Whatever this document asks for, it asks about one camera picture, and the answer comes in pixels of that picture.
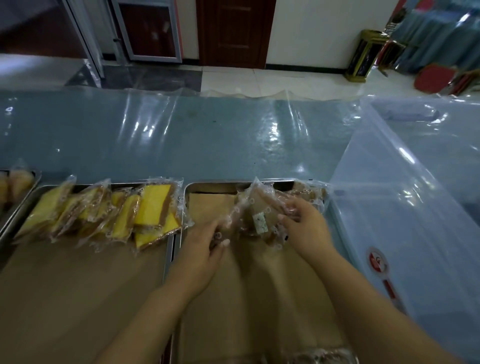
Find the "gold trash can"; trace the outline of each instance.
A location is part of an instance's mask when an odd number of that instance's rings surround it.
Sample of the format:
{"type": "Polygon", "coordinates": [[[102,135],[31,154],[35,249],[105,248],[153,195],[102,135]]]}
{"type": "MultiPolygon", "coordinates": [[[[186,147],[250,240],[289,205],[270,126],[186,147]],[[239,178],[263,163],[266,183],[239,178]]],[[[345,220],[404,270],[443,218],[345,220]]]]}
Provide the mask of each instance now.
{"type": "Polygon", "coordinates": [[[389,35],[378,30],[364,29],[361,32],[360,44],[353,55],[347,72],[344,76],[350,82],[365,82],[375,60],[389,35]]]}

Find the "door frame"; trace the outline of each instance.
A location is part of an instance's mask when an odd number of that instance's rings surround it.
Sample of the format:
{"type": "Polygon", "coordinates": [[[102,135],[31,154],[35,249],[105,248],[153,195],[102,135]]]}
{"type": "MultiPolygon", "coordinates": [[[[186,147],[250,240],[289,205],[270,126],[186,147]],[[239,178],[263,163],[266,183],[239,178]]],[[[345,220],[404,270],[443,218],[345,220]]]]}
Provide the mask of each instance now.
{"type": "Polygon", "coordinates": [[[123,43],[127,49],[128,56],[131,61],[153,61],[153,62],[172,62],[181,63],[181,50],[180,50],[180,35],[177,24],[177,10],[175,8],[174,0],[111,0],[115,17],[117,18],[120,32],[123,37],[123,43]],[[172,27],[173,44],[175,46],[175,57],[156,57],[156,56],[142,56],[134,54],[130,39],[128,38],[127,27],[123,21],[123,17],[120,10],[120,4],[130,5],[147,5],[168,7],[168,13],[170,15],[170,22],[172,27]]]}
{"type": "Polygon", "coordinates": [[[102,64],[102,51],[96,40],[83,0],[61,0],[70,18],[87,59],[85,64],[97,87],[101,87],[101,78],[105,77],[102,64]]]}
{"type": "MultiPolygon", "coordinates": [[[[198,53],[201,66],[209,66],[210,63],[207,59],[206,51],[206,34],[205,34],[205,2],[212,0],[196,0],[197,5],[197,33],[198,33],[198,53]]],[[[266,27],[262,34],[262,40],[260,41],[260,52],[258,60],[253,67],[257,69],[265,69],[267,62],[268,45],[270,43],[270,34],[272,33],[273,18],[275,15],[276,0],[263,0],[265,1],[266,11],[264,18],[264,26],[266,27]]]]}

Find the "clear plastic sheet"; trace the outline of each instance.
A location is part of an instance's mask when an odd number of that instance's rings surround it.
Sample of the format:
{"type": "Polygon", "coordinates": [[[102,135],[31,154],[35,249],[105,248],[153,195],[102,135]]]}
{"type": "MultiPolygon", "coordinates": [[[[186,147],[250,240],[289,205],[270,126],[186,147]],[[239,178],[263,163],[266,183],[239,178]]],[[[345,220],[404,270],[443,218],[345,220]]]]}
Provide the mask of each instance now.
{"type": "Polygon", "coordinates": [[[353,264],[445,349],[480,358],[480,227],[367,100],[334,176],[353,264]]]}
{"type": "Polygon", "coordinates": [[[156,175],[183,176],[185,184],[255,176],[328,181],[360,119],[355,101],[182,91],[0,92],[0,165],[22,157],[45,181],[75,173],[79,183],[156,175]]]}
{"type": "Polygon", "coordinates": [[[468,97],[368,100],[480,225],[480,103],[468,97]]]}

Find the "right hand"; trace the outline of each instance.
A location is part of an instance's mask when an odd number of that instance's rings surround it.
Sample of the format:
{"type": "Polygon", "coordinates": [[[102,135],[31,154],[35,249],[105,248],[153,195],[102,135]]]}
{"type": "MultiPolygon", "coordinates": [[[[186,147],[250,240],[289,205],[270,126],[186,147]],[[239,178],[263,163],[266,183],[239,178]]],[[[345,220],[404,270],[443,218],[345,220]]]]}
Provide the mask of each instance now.
{"type": "Polygon", "coordinates": [[[300,213],[300,222],[285,215],[278,215],[288,231],[288,243],[310,265],[336,252],[325,218],[307,201],[294,197],[288,202],[300,213]]]}

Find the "baseboard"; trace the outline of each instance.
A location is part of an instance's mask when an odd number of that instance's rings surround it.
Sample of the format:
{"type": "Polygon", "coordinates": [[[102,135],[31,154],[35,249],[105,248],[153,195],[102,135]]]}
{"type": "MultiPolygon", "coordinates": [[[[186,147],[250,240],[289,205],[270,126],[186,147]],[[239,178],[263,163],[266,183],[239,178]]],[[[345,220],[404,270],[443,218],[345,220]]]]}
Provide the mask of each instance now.
{"type": "Polygon", "coordinates": [[[116,61],[115,53],[102,53],[102,57],[105,61],[116,61]]]}
{"type": "Polygon", "coordinates": [[[271,64],[265,65],[266,70],[276,71],[294,71],[294,72],[316,72],[316,73],[335,73],[344,74],[345,68],[330,68],[330,67],[311,67],[311,66],[292,66],[289,64],[271,64]]]}
{"type": "Polygon", "coordinates": [[[181,63],[189,66],[200,66],[200,60],[194,60],[193,58],[184,58],[181,63]]]}

